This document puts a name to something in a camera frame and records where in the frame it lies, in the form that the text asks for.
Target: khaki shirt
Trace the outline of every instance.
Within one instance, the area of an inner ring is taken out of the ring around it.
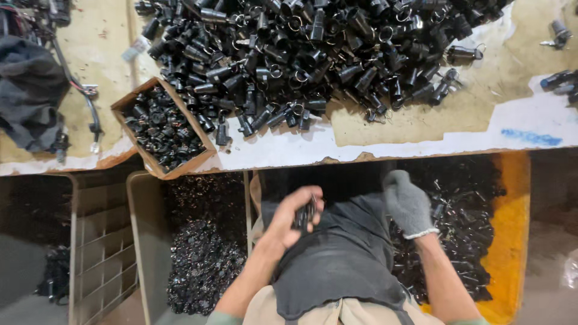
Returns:
[[[442,321],[422,313],[415,301],[411,299],[403,303],[415,325],[441,325]],[[286,321],[277,313],[277,298],[272,286],[266,286],[253,297],[245,319],[236,319],[228,315],[214,312],[209,317],[207,325],[401,325],[397,315],[391,309],[361,302],[355,298],[341,298],[339,301],[328,302],[318,308],[306,312],[295,321]],[[485,325],[484,319],[468,322],[452,322],[452,325]]]

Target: gray work glove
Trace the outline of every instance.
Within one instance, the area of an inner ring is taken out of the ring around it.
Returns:
[[[429,198],[412,184],[406,171],[391,171],[383,180],[386,210],[403,230],[403,237],[415,239],[431,232],[439,233],[429,216]]]

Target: yellow bin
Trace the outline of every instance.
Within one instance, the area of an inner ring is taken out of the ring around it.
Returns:
[[[522,304],[524,272],[528,249],[530,205],[530,159],[526,152],[492,155],[502,171],[502,186],[507,194],[494,201],[494,241],[481,264],[492,276],[488,291],[493,300],[477,303],[491,324],[510,324]],[[422,306],[429,312],[429,305]]]

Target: wooden table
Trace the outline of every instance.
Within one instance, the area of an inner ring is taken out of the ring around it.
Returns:
[[[565,10],[568,2],[516,0],[502,19],[476,28],[460,44],[484,43],[485,58],[458,67],[465,87],[452,92],[441,106],[410,106],[383,124],[368,124],[352,103],[332,102],[309,132],[284,125],[247,139],[237,132],[237,119],[230,117],[232,143],[191,173],[578,146],[578,110],[567,107],[566,96],[544,93],[539,87],[544,76],[578,68],[576,38],[563,51],[539,45],[552,38],[549,24],[556,18],[578,33],[572,10],[576,0]],[[72,144],[66,163],[18,149],[1,134],[0,175],[108,168],[135,153],[109,107],[158,75],[159,67],[146,53],[131,63],[120,58],[145,23],[132,1],[76,1],[72,24],[59,29],[58,38],[72,73],[83,83],[99,84],[95,103],[105,132],[102,150],[90,153],[90,111],[83,97],[71,90],[60,109]]]

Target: shirt sleeve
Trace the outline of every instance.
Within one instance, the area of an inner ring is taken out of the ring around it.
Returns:
[[[242,325],[243,319],[221,312],[212,312],[206,325]]]
[[[490,325],[484,318],[475,320],[456,320],[449,322],[447,325]]]

